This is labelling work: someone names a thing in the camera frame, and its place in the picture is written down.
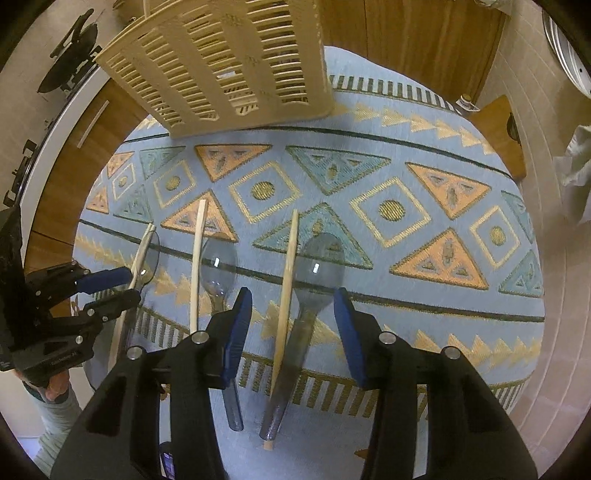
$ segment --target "blue rug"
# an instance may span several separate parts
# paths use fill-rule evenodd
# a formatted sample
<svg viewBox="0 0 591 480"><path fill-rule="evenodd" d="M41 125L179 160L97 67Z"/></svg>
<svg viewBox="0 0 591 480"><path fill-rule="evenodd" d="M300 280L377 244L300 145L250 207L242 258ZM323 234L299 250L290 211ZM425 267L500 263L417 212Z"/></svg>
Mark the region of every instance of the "blue rug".
<svg viewBox="0 0 591 480"><path fill-rule="evenodd" d="M326 61L337 103L325 119L171 140L148 117L97 178L74 246L75 259L92 270L131 265L146 224L157 225L163 253L135 341L148 350L173 346L188 332L194 218L198 200L209 199L205 235L238 250L230 303L246 286L255 308L238 374L244 432L229 430L220 392L211 393L225 468L235 479L358 478L369 443L376 393L350 379L332 307L318 315L275 450L264 451L258 437L294 208L300 248L320 232L341 240L343 286L358 310L418 348L460 348L507 410L540 354L538 249L501 159L422 85L338 48L326 49ZM210 306L200 297L204 327ZM297 310L294 296L292 318ZM417 405L420 474L424 389Z"/></svg>

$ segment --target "plastic basket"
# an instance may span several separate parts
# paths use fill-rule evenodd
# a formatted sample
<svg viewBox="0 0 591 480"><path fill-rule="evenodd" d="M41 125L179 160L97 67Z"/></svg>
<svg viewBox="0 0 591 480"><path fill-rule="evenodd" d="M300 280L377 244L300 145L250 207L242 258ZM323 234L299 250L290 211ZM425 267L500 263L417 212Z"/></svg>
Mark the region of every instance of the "plastic basket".
<svg viewBox="0 0 591 480"><path fill-rule="evenodd" d="M96 62L172 137L318 118L333 107L314 0L168 1Z"/></svg>

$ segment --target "wooden skewer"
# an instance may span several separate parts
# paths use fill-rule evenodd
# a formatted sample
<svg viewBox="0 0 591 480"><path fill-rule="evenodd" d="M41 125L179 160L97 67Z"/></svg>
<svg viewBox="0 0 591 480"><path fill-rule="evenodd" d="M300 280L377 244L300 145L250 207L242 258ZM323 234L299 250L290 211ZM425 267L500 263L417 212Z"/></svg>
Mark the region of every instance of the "wooden skewer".
<svg viewBox="0 0 591 480"><path fill-rule="evenodd" d="M150 0L144 0L144 18L147 20L150 16L150 11L152 8L150 7Z"/></svg>
<svg viewBox="0 0 591 480"><path fill-rule="evenodd" d="M146 252L148 251L148 247L152 240L152 235L155 232L156 227L153 223L149 224L144 232L144 236L142 237L141 242L139 243L139 247L137 252L135 253L135 258L133 263L131 264L131 282L129 283L129 288L135 288L138 282L139 277L139 269L144 264L144 260L146 258ZM124 310L119 318L115 322L115 328L113 329L113 337L111 339L111 349L109 351L109 363L107 365L107 372L110 372L111 369L117 363L119 359L119 345L121 342L121 333L123 332L123 325L125 324L125 317L127 315L127 310Z"/></svg>
<svg viewBox="0 0 591 480"><path fill-rule="evenodd" d="M277 321L277 334L275 336L275 354L273 355L273 372L271 374L271 393L275 388L275 382L285 351L285 341L287 340L287 325L290 317L291 307L291 285L294 276L294 263L297 253L297 231L300 216L297 209L291 214L290 239L287 245L287 255L285 256L285 268L283 270L283 283L281 285L281 300L279 305L279 318ZM273 450L273 441L265 440L263 443L265 450Z"/></svg>
<svg viewBox="0 0 591 480"><path fill-rule="evenodd" d="M199 328L199 264L201 263L201 242L207 218L207 199L199 200L197 218L195 219L195 242L193 244L193 260L191 262L191 298L189 305L189 333Z"/></svg>

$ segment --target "zigzag pattern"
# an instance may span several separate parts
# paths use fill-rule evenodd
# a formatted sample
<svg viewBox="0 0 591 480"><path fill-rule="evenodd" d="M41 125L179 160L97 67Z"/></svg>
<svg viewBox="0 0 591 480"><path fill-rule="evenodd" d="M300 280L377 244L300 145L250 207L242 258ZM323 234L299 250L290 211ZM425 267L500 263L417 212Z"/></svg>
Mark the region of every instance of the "zigzag pattern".
<svg viewBox="0 0 591 480"><path fill-rule="evenodd" d="M439 140L460 137L462 140L462 147L467 148L474 147L475 145L481 145L484 155L491 155L495 153L495 150L491 147L490 143L486 141L486 139L476 138L464 127L460 127L458 130L455 130L441 120L436 120L435 123L432 124L428 120L425 120L422 116L413 114L409 118L397 112L396 110L386 107L384 107L383 110L379 112L360 102L356 103L354 108L350 108L342 103L337 103L332 115L353 115L355 122L363 122L381 117L382 127L409 124L411 133L436 130L437 138Z"/></svg>
<svg viewBox="0 0 591 480"><path fill-rule="evenodd" d="M134 260L133 257L129 257L129 259L126 260L121 254L121 251L114 254L111 249L104 248L100 243L90 240L81 234L76 235L76 246L80 247L88 255L94 256L97 261L100 261L105 265L130 267ZM153 282L155 282L154 294L158 296L174 294L176 305L189 304L191 282L184 275L181 275L180 280L176 283L166 270L159 268L154 276ZM209 297L203 292L199 296L199 316L210 314L211 305ZM261 339L265 340L275 336L278 315L279 307L273 301L269 302L265 314L261 314L255 308L252 309L251 324L259 323L262 326ZM290 319L289 323L291 328L291 325L293 325L293 319ZM384 325L384 330L392 331L387 325ZM314 324L311 345L333 345L335 347L335 355L338 358L345 357L339 335L319 319L316 319ZM476 335L472 342L472 346L467 346L453 333L450 333L447 345L459 348L474 367L485 365L488 362L488 369L492 370L503 364L512 367L521 361L526 364L532 362L540 355L542 340L535 339L529 346L527 346L519 337L517 337L514 347L511 348L504 340L499 338L491 347ZM443 348L436 344L435 341L422 330L417 331L413 346L421 350L436 353L439 353Z"/></svg>
<svg viewBox="0 0 591 480"><path fill-rule="evenodd" d="M466 356L474 367L483 365L485 362L489 362L489 369L500 366L503 363L513 366L521 361L526 364L538 358L542 347L542 340L535 339L531 342L530 346L527 346L523 341L517 337L515 340L515 346L511 349L502 339L498 339L494 346L491 348L482 339L476 335L472 346L464 345L458 338L450 333L447 344L454 346ZM419 330L417 337L414 342L415 348L421 350L428 350L430 352L441 351L441 347L438 346L426 333Z"/></svg>

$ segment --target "gold dot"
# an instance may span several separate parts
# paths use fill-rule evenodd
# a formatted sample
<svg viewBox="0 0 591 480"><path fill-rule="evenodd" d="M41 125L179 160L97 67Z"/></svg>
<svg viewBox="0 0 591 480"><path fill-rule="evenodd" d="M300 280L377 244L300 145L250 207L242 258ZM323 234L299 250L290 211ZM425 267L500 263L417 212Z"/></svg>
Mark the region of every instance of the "gold dot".
<svg viewBox="0 0 591 480"><path fill-rule="evenodd" d="M260 181L252 187L251 195L257 200L268 200L275 195L275 186L270 181Z"/></svg>
<svg viewBox="0 0 591 480"><path fill-rule="evenodd" d="M390 222L398 222L399 220L402 220L406 213L402 204L396 200L384 200L379 205L378 212L382 218Z"/></svg>
<svg viewBox="0 0 591 480"><path fill-rule="evenodd" d="M312 235L314 236L318 236L322 233L322 220L318 219L314 222L314 225L312 225Z"/></svg>
<svg viewBox="0 0 591 480"><path fill-rule="evenodd" d="M179 185L181 185L181 178L178 175L175 175L174 177L170 177L166 182L166 189L169 192L172 192L173 190L176 190Z"/></svg>
<svg viewBox="0 0 591 480"><path fill-rule="evenodd" d="M500 247L505 243L506 240L507 238L505 236L505 232L500 226L495 225L493 228L491 228L491 241L496 246Z"/></svg>

